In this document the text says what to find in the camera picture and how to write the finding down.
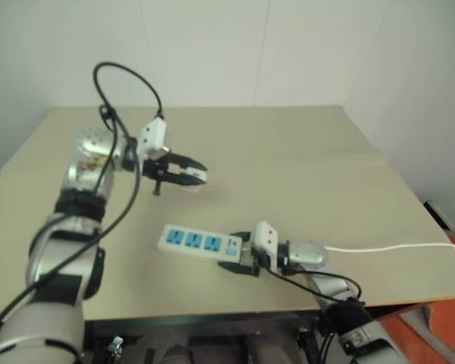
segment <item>white wall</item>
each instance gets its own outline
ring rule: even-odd
[[[455,0],[0,0],[0,54],[0,165],[47,107],[98,105],[112,60],[166,105],[344,105],[422,199],[454,177]],[[154,105],[102,76],[116,105]]]
[[[455,179],[455,1],[396,0],[344,103],[422,200]]]
[[[51,105],[30,71],[17,28],[0,1],[0,168]]]

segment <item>power cord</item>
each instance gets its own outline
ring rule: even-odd
[[[322,345],[320,346],[320,352],[318,353],[318,364],[325,364],[327,362],[327,356],[328,356],[328,349],[330,348],[332,341],[334,339],[335,332],[331,331],[329,332],[323,342]]]
[[[361,285],[359,283],[357,283],[356,281],[354,281],[352,278],[346,277],[345,275],[336,275],[335,273],[328,273],[326,271],[307,271],[307,270],[292,271],[292,273],[295,275],[321,275],[324,277],[340,278],[347,282],[350,282],[357,288],[357,298],[361,298],[361,296],[362,296]]]
[[[273,277],[276,277],[278,279],[281,279],[282,281],[285,281],[287,283],[290,283],[292,284],[293,286],[295,287],[298,287],[302,290],[305,290],[311,294],[313,294],[314,296],[317,296],[317,297],[321,297],[321,298],[324,298],[326,300],[330,300],[330,301],[333,301],[333,302],[337,302],[337,303],[342,303],[342,302],[345,302],[344,300],[339,300],[337,298],[333,298],[331,296],[327,296],[326,294],[323,294],[323,293],[320,293],[316,290],[313,290],[311,288],[308,288],[306,286],[303,286],[302,284],[300,283],[297,283],[295,281],[292,281],[291,279],[289,278],[286,278],[284,277],[283,275],[279,275],[278,273],[275,273],[274,271],[272,271],[270,268],[269,268],[269,263],[268,263],[268,256],[266,255],[265,252],[261,253],[260,254],[260,261],[261,261],[261,266],[263,268],[266,269],[266,271],[272,275]],[[362,295],[362,289],[360,287],[360,285],[355,282],[353,279],[351,278],[348,278],[348,277],[345,277],[343,275],[335,275],[335,274],[332,274],[332,273],[325,273],[325,272],[321,272],[321,271],[295,271],[294,273],[296,274],[317,274],[317,275],[326,275],[328,277],[336,277],[336,278],[340,278],[340,279],[344,279],[346,281],[349,281],[351,283],[354,283],[356,285],[356,287],[358,288],[359,292],[358,292],[358,298],[360,297],[360,295]]]
[[[455,250],[455,244],[453,243],[421,243],[421,244],[398,244],[391,246],[382,246],[380,248],[362,248],[362,249],[348,249],[348,248],[337,248],[335,246],[326,246],[326,250],[331,252],[340,252],[340,253],[377,253],[377,252],[387,252],[388,250],[401,249],[401,248],[423,248],[431,246],[448,246]]]
[[[110,102],[108,101],[108,99],[106,98],[105,94],[103,93],[102,89],[101,89],[101,86],[99,85],[99,81],[98,81],[98,71],[101,67],[105,67],[105,66],[111,66],[111,67],[117,67],[117,68],[120,68],[124,71],[127,71],[131,74],[133,74],[134,76],[137,76],[139,79],[141,79],[149,88],[150,90],[153,92],[153,94],[155,95],[155,97],[157,98],[157,102],[158,102],[158,111],[157,111],[157,116],[159,117],[163,117],[163,110],[162,110],[162,103],[160,101],[160,98],[157,94],[157,92],[155,91],[155,89],[149,84],[148,81],[146,81],[142,76],[140,76],[137,72],[135,71],[132,71],[131,69],[121,65],[121,64],[115,64],[115,63],[112,63],[112,62],[102,62],[100,64],[97,64],[96,67],[94,68],[94,71],[93,71],[93,80],[94,80],[94,84],[95,84],[95,87],[96,87],[96,90],[98,91],[98,94],[100,95],[100,97],[102,98],[103,102],[105,103],[105,107],[108,109],[108,112],[109,112],[109,118],[111,119],[111,122],[112,122],[112,125],[113,125],[113,129],[111,129],[111,127],[106,123],[105,119],[102,118],[103,120],[103,123],[105,124],[105,126],[111,130],[114,134],[114,142],[113,142],[113,146],[111,147],[111,150],[110,150],[110,153],[108,155],[108,159],[105,163],[105,165],[103,166],[103,169],[102,169],[102,172],[101,174],[99,175],[99,179],[98,181],[96,182],[96,186],[95,186],[95,192],[97,192],[97,188],[99,187],[100,183],[101,183],[101,179],[103,178],[103,175],[105,173],[105,170],[106,168],[108,167],[108,164],[111,162],[111,158],[112,158],[112,155],[115,151],[115,147],[116,147],[116,141],[118,140],[118,125],[120,126],[121,128],[121,131],[123,132],[124,136],[126,137],[127,139],[127,143],[130,145],[131,142],[131,137],[130,137],[130,134],[128,133],[127,131],[127,128],[124,126],[123,122],[121,121],[121,119],[118,117],[118,114],[116,113],[115,109],[111,106]],[[69,256],[67,259],[65,259],[62,263],[58,264],[57,266],[55,266],[55,268],[53,268],[51,271],[49,271],[46,275],[43,275],[38,281],[32,283],[31,285],[29,285],[27,288],[25,288],[18,296],[16,296],[1,312],[0,312],[0,323],[3,321],[3,319],[12,311],[12,309],[14,309],[14,307],[16,305],[18,305],[25,297],[27,297],[30,293],[32,293],[34,290],[36,290],[37,288],[40,288],[42,285],[44,285],[46,282],[50,281],[61,269],[63,269],[63,267],[65,267],[66,265],[68,265],[69,263],[73,262],[75,259],[77,259],[79,256],[81,256],[84,252],[86,252],[88,249],[92,248],[93,246],[95,246],[96,244],[99,243],[99,241],[106,237],[109,233],[111,233],[111,231],[113,231],[113,229],[115,229],[118,224],[120,224],[120,222],[124,219],[124,217],[128,214],[128,212],[131,210],[131,207],[133,206],[134,202],[135,202],[135,199],[138,195],[138,190],[140,188],[140,162],[138,160],[138,156],[136,153],[133,153],[133,161],[134,161],[134,164],[135,164],[135,184],[133,186],[133,192],[130,196],[130,199],[128,200],[128,203],[127,205],[125,206],[123,212],[100,234],[96,235],[93,239],[91,239],[90,242],[88,242],[88,244],[86,244],[85,246],[83,246],[81,249],[79,249],[77,252],[75,252],[75,254]],[[59,218],[56,218],[50,222],[48,222],[47,224],[45,224],[40,230],[39,232],[35,235],[35,237],[33,238],[33,242],[32,242],[32,246],[35,245],[37,243],[37,241],[39,240],[39,238],[42,236],[42,234],[44,234],[49,228],[51,228],[52,226],[54,226],[55,224],[58,224],[59,222],[65,220],[66,218],[69,218],[71,217],[72,215],[69,215],[69,214],[66,214],[66,215],[62,215],[61,217]]]

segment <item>white cable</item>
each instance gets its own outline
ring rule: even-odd
[[[424,246],[451,246],[455,250],[455,244],[452,243],[423,243],[423,244],[399,244],[392,246],[384,246],[381,248],[367,248],[367,249],[346,249],[346,248],[336,248],[334,246],[326,246],[326,250],[331,252],[341,252],[341,253],[375,253],[375,252],[385,252],[388,250],[399,249],[399,248],[419,248]]]

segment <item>robotic arm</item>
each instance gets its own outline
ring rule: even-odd
[[[155,94],[159,112],[135,140],[127,135],[117,119],[123,136],[118,137],[115,110],[108,104],[97,83],[97,70],[103,65],[124,69],[139,77]],[[160,194],[162,182],[197,190],[207,180],[207,168],[191,158],[174,154],[168,146],[167,126],[155,90],[140,75],[119,64],[99,64],[93,73],[96,88],[105,105],[100,108],[103,121],[113,120],[114,133],[87,129],[76,139],[77,156],[64,177],[54,212],[48,217],[30,246],[27,286],[18,299],[29,294],[28,303],[13,312],[0,330],[0,364],[10,362],[71,364],[80,362],[83,348],[83,300],[98,291],[105,251],[98,242],[127,213],[102,229],[105,207],[116,171],[140,173],[156,181],[154,194]],[[168,171],[176,164],[181,173]],[[133,203],[135,193],[129,206]],[[314,243],[278,244],[278,233],[265,222],[257,225],[253,248],[245,249],[240,264],[219,263],[237,273],[257,275],[259,251],[262,264],[272,274],[281,268],[285,274],[310,271],[309,287],[322,312],[332,323],[340,343],[355,363],[408,363],[396,344],[359,302],[347,280],[337,275],[328,262],[328,254]],[[15,300],[0,315],[0,322],[20,300]]]
[[[337,332],[340,345],[353,357],[353,364],[409,364],[386,330],[364,309],[359,294],[328,261],[323,246],[313,242],[278,243],[278,232],[264,221],[252,233],[235,235],[253,246],[243,251],[240,264],[219,262],[221,267],[251,275],[258,275],[259,266],[278,277],[278,269],[283,275],[303,274],[322,317]]]
[[[91,128],[77,136],[77,156],[64,177],[54,212],[30,247],[27,285],[46,276],[54,267],[92,240],[99,240],[102,218],[116,171],[134,171],[136,159],[142,173],[157,180],[187,187],[206,182],[200,163],[171,153],[165,144],[167,127],[157,117],[142,130],[140,141],[119,137],[104,128]],[[111,147],[115,146],[108,156]],[[168,172],[178,163],[180,174]],[[105,251],[97,244],[40,285],[0,330],[0,363],[79,362],[83,347],[83,300],[92,297],[102,279]]]

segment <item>floor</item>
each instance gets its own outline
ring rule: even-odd
[[[237,340],[242,335],[256,332],[266,334],[276,340],[285,350],[293,364],[306,364],[300,355],[295,341],[298,328],[313,325],[307,318],[302,319],[260,319],[238,322],[216,322],[189,325],[149,326],[129,330],[109,331],[107,334],[142,335],[135,345],[124,348],[122,363],[143,364],[146,351],[155,350],[154,363],[160,363],[165,351],[176,344],[187,345],[190,338],[207,337],[209,345],[197,343],[190,346],[196,364],[244,364]],[[350,358],[344,354],[337,340],[333,341],[328,354],[327,363],[349,363]]]
[[[455,243],[455,231],[448,232]],[[386,331],[414,364],[455,364],[455,300],[428,305],[381,321]]]

